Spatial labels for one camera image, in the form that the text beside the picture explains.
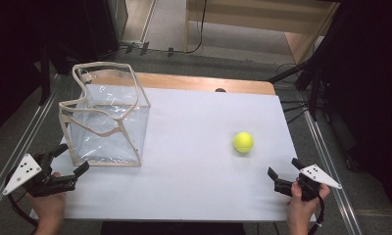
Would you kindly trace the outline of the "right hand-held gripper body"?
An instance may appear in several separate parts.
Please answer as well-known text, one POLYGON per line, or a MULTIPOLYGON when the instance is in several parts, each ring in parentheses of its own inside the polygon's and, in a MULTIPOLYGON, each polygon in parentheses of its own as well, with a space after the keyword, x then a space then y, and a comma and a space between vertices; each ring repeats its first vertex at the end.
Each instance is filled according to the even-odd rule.
MULTIPOLYGON (((299 185, 302 189, 303 201, 310 201, 316 198, 318 196, 321 183, 336 189, 342 188, 340 183, 335 181, 316 164, 304 166, 301 170, 299 170, 299 185)), ((291 186, 292 182, 279 177, 274 181, 274 191, 289 197, 292 196, 291 186)))

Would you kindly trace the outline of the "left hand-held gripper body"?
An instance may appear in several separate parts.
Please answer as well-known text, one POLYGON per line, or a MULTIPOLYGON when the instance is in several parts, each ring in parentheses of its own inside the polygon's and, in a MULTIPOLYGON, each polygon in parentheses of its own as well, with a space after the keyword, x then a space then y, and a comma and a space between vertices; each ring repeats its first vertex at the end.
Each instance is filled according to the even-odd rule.
POLYGON ((52 174, 53 155, 25 154, 7 181, 2 194, 9 196, 23 187, 32 197, 45 197, 75 189, 76 176, 52 174))

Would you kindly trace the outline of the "yellow tennis ball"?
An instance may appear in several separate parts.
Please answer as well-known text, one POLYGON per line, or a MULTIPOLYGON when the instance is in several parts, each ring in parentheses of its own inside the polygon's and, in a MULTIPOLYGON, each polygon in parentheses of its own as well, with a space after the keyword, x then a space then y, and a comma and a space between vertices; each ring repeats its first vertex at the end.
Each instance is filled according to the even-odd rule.
POLYGON ((236 151, 245 154, 252 150, 254 138, 248 132, 239 132, 233 137, 232 145, 236 151))

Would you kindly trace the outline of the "clear bag with beige trim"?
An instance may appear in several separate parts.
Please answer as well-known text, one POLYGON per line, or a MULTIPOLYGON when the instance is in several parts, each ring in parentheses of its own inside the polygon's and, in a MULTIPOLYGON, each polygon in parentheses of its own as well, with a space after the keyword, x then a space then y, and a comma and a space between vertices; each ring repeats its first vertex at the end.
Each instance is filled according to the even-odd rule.
POLYGON ((80 94, 59 104, 59 120, 75 165, 140 166, 150 101, 128 64, 73 67, 80 94))

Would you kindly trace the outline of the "person's right hand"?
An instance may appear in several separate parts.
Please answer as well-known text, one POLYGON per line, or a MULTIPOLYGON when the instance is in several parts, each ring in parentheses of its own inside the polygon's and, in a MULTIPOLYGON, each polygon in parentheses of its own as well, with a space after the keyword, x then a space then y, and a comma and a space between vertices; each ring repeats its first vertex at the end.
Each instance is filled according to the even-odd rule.
POLYGON ((287 224, 291 227, 308 227, 312 214, 319 207, 319 198, 302 200, 302 189, 297 181, 291 186, 292 198, 288 204, 287 224))

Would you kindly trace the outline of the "person's left hand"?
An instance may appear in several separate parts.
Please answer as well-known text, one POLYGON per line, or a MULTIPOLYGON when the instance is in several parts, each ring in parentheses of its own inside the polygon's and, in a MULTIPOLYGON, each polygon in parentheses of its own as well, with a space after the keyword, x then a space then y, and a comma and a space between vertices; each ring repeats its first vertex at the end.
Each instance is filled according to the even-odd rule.
POLYGON ((25 197, 39 218, 37 227, 61 228, 66 208, 65 193, 46 197, 33 197, 27 193, 25 197))

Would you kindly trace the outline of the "black tripod stand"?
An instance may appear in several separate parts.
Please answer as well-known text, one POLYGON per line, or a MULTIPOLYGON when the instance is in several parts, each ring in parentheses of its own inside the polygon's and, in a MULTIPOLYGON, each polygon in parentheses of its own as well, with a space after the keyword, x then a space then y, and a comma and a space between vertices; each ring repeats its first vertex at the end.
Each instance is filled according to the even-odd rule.
POLYGON ((315 53, 308 60, 295 68, 286 70, 268 79, 268 82, 276 83, 283 78, 300 71, 301 75, 295 82, 295 87, 297 90, 305 90, 308 85, 312 85, 311 96, 308 101, 308 111, 313 121, 317 120, 316 111, 318 108, 318 94, 321 82, 321 59, 327 48, 330 46, 332 39, 333 36, 328 33, 321 41, 315 53))

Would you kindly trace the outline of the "black upright stand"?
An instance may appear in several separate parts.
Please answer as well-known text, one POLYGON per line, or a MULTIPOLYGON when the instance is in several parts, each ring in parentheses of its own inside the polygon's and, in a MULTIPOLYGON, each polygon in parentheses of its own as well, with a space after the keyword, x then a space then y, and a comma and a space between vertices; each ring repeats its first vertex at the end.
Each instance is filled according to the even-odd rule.
POLYGON ((44 44, 41 48, 40 75, 41 75, 41 97, 40 97, 39 105, 43 106, 50 96, 50 89, 51 89, 47 44, 44 44))

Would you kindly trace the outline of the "white board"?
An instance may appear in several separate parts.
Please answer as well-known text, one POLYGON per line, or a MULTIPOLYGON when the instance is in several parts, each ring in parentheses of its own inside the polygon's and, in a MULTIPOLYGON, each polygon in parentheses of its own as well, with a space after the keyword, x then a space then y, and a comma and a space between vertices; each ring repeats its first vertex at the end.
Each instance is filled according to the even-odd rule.
POLYGON ((69 193, 68 219, 282 221, 288 197, 268 168, 297 177, 275 95, 146 89, 151 102, 140 166, 92 166, 69 193), (236 151, 248 132, 254 146, 236 151))

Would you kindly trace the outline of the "black seat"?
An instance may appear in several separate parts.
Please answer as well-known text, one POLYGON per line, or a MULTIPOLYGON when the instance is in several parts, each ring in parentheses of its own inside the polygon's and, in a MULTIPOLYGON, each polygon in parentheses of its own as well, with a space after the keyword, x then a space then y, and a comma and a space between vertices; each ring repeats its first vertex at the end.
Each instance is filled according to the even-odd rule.
POLYGON ((106 221, 100 235, 246 235, 242 223, 106 221))

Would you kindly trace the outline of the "light wooden furniture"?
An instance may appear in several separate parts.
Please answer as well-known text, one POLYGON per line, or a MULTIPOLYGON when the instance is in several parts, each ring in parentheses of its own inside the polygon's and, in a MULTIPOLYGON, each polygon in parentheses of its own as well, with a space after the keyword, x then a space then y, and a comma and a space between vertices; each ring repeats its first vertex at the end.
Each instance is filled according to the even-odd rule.
POLYGON ((184 48, 230 59, 301 64, 331 25, 332 0, 185 0, 184 48))

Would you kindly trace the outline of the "wooden table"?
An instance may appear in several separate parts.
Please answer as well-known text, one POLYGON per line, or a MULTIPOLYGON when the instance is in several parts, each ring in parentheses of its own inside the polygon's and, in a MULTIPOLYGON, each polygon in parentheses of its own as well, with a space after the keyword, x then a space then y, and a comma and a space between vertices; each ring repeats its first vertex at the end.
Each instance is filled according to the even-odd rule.
MULTIPOLYGON (((174 74, 160 74, 137 72, 136 79, 142 87, 218 91, 223 89, 228 93, 274 95, 273 85, 265 81, 251 81, 227 78, 213 78, 203 76, 187 76, 174 74)), ((115 70, 100 70, 82 74, 83 83, 133 85, 134 80, 130 72, 124 73, 115 70)))

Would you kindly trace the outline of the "dark cabinet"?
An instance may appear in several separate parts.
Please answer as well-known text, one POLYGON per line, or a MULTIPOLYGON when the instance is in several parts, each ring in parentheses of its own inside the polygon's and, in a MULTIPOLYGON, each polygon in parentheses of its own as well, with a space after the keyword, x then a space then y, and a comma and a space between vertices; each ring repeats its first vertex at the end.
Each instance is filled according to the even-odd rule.
POLYGON ((115 52, 128 20, 125 0, 83 0, 96 57, 115 52))

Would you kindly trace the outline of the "aluminium floor rail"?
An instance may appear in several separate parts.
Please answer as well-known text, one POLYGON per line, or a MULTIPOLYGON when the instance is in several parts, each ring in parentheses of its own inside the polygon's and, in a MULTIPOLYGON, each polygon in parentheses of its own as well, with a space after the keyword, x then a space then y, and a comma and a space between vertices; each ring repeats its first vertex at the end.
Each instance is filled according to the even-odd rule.
POLYGON ((8 172, 28 150, 55 100, 52 94, 39 105, 29 98, 0 129, 0 203, 8 172))
MULTIPOLYGON (((315 145, 318 150, 318 155, 323 169, 338 183, 341 183, 341 178, 333 164, 332 158, 323 140, 319 124, 313 120, 309 111, 305 112, 305 119, 308 127, 314 138, 315 145)), ((345 188, 333 190, 334 199, 342 216, 348 235, 363 235, 363 230, 357 220, 357 216, 345 191, 345 188)))

